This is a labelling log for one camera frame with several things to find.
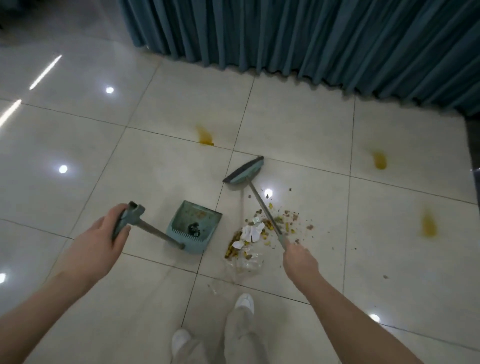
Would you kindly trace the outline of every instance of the yellow liquid stain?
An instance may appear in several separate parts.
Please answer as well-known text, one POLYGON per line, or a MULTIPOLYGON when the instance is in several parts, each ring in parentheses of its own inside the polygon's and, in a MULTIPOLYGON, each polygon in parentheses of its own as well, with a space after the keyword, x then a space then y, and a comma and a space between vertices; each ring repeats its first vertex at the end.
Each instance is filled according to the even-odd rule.
POLYGON ((206 146, 213 146, 213 137, 212 135, 201 125, 197 125, 197 132, 199 137, 199 143, 205 144, 206 146))
POLYGON ((438 229, 437 223, 433 218, 433 215, 430 211, 425 211, 423 217, 421 219, 421 228, 422 228, 422 235, 426 238, 433 238, 437 236, 438 229))
POLYGON ((383 152, 373 152, 373 161, 375 162, 375 167, 378 170, 384 170, 387 168, 387 157, 383 152))

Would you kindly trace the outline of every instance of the white shoe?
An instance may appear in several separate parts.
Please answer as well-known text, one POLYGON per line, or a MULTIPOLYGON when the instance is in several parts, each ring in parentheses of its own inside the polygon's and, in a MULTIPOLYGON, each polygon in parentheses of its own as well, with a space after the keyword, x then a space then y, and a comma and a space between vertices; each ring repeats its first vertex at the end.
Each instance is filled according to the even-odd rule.
POLYGON ((175 334, 173 334, 172 337, 172 354, 174 358, 177 356, 177 353, 180 351, 180 349, 191 339, 192 336, 190 335, 190 332, 184 328, 175 331, 175 334))
POLYGON ((253 314, 255 314, 255 306, 253 305, 253 298, 248 293, 242 294, 237 303, 235 304, 235 308, 238 307, 246 307, 248 308, 253 314))

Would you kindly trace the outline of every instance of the white tile floor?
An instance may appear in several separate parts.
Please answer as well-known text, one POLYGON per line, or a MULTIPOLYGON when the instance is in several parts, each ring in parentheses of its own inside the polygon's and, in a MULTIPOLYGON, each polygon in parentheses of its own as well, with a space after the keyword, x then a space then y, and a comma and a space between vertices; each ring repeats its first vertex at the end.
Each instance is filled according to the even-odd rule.
POLYGON ((273 190, 274 211, 300 214, 295 238, 329 282, 426 363, 480 362, 479 209, 461 117, 173 62, 130 45, 116 1, 85 3, 48 2, 1 48, 0 118, 22 104, 0 126, 0 314, 116 203, 142 203, 162 229, 184 199, 223 217, 203 256, 133 229, 112 272, 29 362, 169 363, 182 325, 219 362, 226 315, 245 291, 273 363, 336 364, 276 239, 257 244, 257 274, 234 275, 223 258, 259 206, 248 187, 221 181, 256 155, 266 160, 255 185, 273 190), (215 146, 198 143, 198 124, 215 146))

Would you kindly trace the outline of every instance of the trouser leg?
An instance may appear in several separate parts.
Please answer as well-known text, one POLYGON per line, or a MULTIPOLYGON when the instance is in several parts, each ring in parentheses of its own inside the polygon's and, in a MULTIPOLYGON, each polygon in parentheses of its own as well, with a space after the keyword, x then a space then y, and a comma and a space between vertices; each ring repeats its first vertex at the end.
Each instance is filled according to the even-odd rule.
POLYGON ((172 364, 208 364, 204 344, 191 339, 179 350, 172 364))
POLYGON ((268 364, 266 348, 256 334, 252 312, 234 309, 225 325, 225 358, 228 364, 268 364))

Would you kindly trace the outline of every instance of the teal curtain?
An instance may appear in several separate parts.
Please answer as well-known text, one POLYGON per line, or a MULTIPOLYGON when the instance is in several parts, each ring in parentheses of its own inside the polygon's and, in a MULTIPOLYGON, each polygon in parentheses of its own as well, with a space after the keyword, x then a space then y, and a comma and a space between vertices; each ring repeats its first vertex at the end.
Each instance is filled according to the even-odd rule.
POLYGON ((133 43, 480 112, 479 0, 120 0, 133 43))

